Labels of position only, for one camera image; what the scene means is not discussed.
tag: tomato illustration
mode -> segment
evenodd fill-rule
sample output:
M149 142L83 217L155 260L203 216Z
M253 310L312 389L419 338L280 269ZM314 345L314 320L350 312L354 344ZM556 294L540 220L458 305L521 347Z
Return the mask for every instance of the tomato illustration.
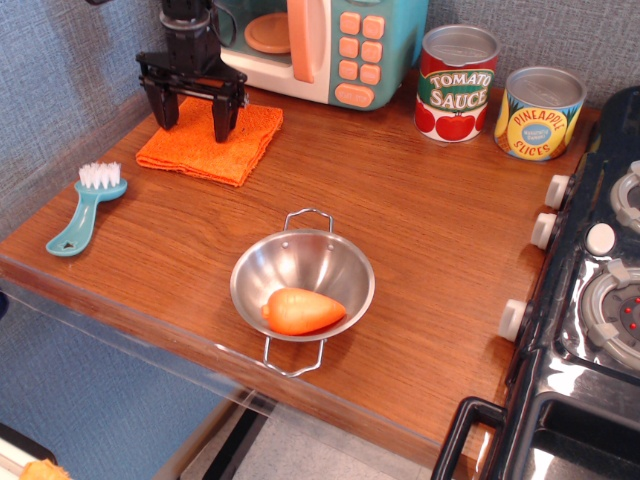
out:
M476 130L480 131L484 127L484 120L487 118L487 107L484 107L478 118L476 118Z
M420 100L416 101L416 126L424 133L429 133L436 126L433 113Z
M436 122L436 132L444 140L457 142L468 136L476 124L471 115L456 113L454 117L440 117Z

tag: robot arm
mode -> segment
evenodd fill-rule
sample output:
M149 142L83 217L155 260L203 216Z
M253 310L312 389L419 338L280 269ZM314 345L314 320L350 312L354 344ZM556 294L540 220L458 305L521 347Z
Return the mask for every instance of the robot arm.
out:
M86 0L99 5L110 0ZM247 103L247 76L220 58L218 8L212 0L162 0L160 22L166 52L139 53L140 84L156 121L170 129L178 121L178 95L212 101L217 142L236 126L238 109Z

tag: toy carrot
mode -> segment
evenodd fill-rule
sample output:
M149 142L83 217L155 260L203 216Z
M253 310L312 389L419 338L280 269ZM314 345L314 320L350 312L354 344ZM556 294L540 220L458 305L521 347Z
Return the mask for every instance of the toy carrot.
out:
M49 459L29 462L24 467L20 480L67 480L69 474L62 468L51 463Z
M344 317L344 306L332 298L302 288L276 290L262 316L269 327L283 335L302 335L331 325Z

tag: brush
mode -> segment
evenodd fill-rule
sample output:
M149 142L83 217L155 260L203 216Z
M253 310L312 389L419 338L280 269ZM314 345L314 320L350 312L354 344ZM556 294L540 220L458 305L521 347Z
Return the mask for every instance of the brush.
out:
M120 178L119 163L89 163L79 170L76 182L78 206L67 228L47 243L47 251L58 257L82 252L93 235L98 204L121 197L127 181Z

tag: metal bowl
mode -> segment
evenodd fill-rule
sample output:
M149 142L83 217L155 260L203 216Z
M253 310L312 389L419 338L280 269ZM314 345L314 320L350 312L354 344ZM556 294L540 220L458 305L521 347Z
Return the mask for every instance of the metal bowl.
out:
M308 212L328 218L329 231L288 230L291 218ZM287 215L282 232L270 235L249 248L236 263L230 286L231 298L240 316L267 336L264 363L273 368L268 364L271 338L289 342L321 341L318 357L321 361L326 339L353 326L369 308L375 277L362 251L333 233L333 218L308 208ZM261 308L273 292L284 287L304 288L326 295L342 303L347 313L337 323L306 335L274 332L262 318ZM288 372L280 373L295 376Z

